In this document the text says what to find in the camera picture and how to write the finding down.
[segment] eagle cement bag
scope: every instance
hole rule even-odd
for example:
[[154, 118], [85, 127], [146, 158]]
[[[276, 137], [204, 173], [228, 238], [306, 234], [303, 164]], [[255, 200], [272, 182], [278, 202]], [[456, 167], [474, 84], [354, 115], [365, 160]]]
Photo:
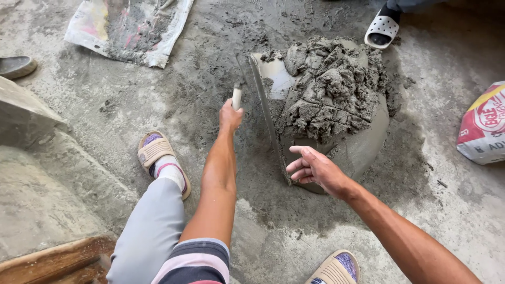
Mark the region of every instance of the eagle cement bag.
[[491, 85], [467, 110], [456, 148], [480, 165], [505, 160], [505, 81]]

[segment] cement mortar pile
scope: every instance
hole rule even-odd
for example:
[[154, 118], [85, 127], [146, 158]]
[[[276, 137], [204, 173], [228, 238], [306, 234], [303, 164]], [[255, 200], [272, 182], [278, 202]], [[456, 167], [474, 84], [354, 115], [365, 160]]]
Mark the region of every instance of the cement mortar pile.
[[[275, 54], [267, 52], [261, 59], [271, 61]], [[280, 54], [287, 72], [298, 78], [276, 121], [277, 134], [327, 144], [339, 134], [370, 127], [387, 84], [380, 51], [346, 38], [316, 36]]]

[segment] trowel handle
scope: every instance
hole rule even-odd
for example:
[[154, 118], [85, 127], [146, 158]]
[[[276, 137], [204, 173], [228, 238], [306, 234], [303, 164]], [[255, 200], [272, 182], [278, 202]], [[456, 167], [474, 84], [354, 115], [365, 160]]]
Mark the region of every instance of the trowel handle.
[[241, 99], [242, 99], [242, 86], [235, 85], [235, 87], [233, 87], [233, 96], [231, 97], [231, 107], [235, 111], [238, 111], [238, 109], [240, 108]]

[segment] gray pants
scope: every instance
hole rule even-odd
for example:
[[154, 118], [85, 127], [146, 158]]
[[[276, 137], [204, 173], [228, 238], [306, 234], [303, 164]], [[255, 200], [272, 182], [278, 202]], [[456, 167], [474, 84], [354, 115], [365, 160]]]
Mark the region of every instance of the gray pants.
[[116, 243], [109, 284], [150, 284], [179, 242], [184, 226], [179, 186], [165, 177], [153, 181]]
[[446, 1], [448, 0], [387, 0], [387, 7], [395, 11], [412, 13]]

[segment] white slide sandal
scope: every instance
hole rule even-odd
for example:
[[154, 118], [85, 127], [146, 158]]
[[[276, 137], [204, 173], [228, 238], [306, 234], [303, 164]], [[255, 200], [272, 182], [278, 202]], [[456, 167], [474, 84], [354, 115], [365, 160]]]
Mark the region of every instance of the white slide sandal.
[[[382, 7], [382, 9], [375, 16], [373, 22], [370, 24], [370, 27], [365, 34], [365, 43], [379, 50], [387, 48], [396, 37], [398, 29], [400, 28], [400, 25], [398, 24], [400, 14], [401, 12], [388, 9], [387, 6], [384, 5], [384, 7]], [[370, 35], [372, 33], [387, 35], [391, 38], [391, 40], [383, 45], [375, 44], [370, 40]]]

